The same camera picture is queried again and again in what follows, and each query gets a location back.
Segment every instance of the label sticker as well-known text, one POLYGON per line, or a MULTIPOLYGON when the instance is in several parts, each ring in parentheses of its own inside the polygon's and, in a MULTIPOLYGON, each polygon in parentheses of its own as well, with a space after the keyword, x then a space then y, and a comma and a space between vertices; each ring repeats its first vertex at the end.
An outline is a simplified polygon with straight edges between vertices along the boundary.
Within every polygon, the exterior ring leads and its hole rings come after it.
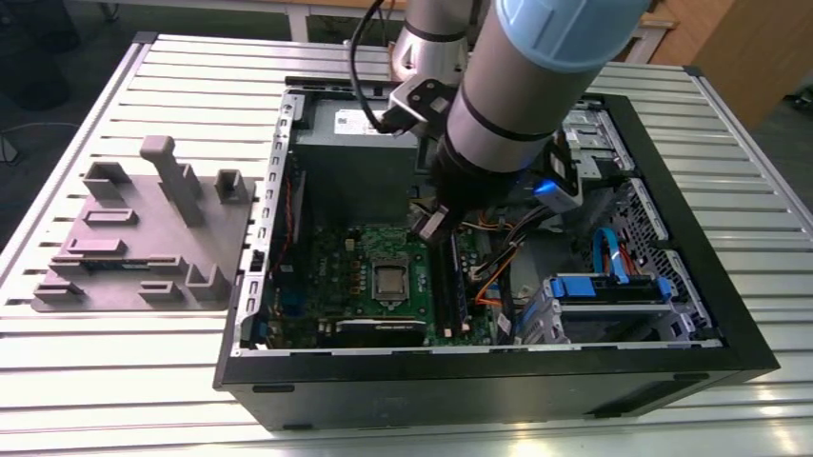
POLYGON ((511 334, 511 321, 501 312, 499 313, 499 317, 496 318, 496 327, 499 327, 505 332, 505 334, 511 334))
MULTIPOLYGON (((382 115, 382 111, 372 111, 376 117, 382 115)), ((340 109, 334 112, 333 130, 336 135, 382 135, 377 133, 364 111, 360 109, 340 109)))

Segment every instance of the red wire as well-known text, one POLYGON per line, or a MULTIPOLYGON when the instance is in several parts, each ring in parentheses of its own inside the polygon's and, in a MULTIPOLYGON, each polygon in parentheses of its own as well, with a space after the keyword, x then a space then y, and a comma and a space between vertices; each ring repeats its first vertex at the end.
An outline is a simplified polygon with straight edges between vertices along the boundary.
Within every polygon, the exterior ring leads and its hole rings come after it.
POLYGON ((278 268, 278 264, 281 264, 281 259, 284 259, 284 253, 290 247, 290 242, 293 241, 293 213, 290 210, 290 178, 284 178, 284 187, 285 187, 285 197, 284 197, 284 221, 285 221, 285 239, 284 245, 281 246, 281 251, 278 252, 278 258, 276 259, 274 267, 270 268, 270 272, 274 272, 278 268))
POLYGON ((637 266, 635 265, 635 261, 629 257, 629 254, 625 250, 620 251, 620 257, 623 258, 623 264, 625 265, 625 269, 628 270, 628 274, 633 274, 637 272, 637 266))

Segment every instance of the blue tab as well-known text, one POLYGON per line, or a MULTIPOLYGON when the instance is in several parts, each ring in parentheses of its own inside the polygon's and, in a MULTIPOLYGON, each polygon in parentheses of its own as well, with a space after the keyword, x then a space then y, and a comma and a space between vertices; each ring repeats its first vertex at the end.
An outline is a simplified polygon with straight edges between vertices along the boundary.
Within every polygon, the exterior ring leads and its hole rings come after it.
POLYGON ((568 297, 593 297, 595 289, 587 276, 568 276, 561 278, 563 288, 568 297))
POLYGON ((657 289, 660 290, 660 296, 665 302, 671 298, 671 281, 664 277, 657 278, 657 289))
POLYGON ((549 179, 544 179, 533 189, 533 195, 547 195, 556 190, 556 183, 549 179))
POLYGON ((563 297, 563 284, 559 279, 549 280, 549 288, 553 291, 553 297, 563 297))

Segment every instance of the wooden cabinet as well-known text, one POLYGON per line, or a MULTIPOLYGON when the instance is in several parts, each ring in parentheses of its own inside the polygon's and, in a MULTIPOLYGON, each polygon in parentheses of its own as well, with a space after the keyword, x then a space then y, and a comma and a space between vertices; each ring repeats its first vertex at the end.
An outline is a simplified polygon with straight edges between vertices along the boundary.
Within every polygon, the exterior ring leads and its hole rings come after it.
POLYGON ((679 27, 649 63, 699 67, 755 128, 813 68, 813 1, 664 0, 679 27))

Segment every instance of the aluminum table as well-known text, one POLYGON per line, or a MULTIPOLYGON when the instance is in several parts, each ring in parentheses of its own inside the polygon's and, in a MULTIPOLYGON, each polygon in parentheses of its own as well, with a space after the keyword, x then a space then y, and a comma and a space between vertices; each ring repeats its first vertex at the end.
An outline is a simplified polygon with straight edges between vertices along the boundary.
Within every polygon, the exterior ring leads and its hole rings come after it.
MULTIPOLYGON (((222 312, 33 312, 89 163, 154 173, 137 157, 140 139, 165 134, 197 176, 229 168, 261 178, 284 76, 345 77, 340 46, 153 34, 138 41, 0 256, 0 453, 813 453, 813 219, 704 79, 680 68, 612 64, 592 90, 631 99, 775 351, 780 370, 747 384, 636 419, 270 434, 210 388, 222 312)), ((386 78, 385 55, 358 48, 361 78, 386 78)))

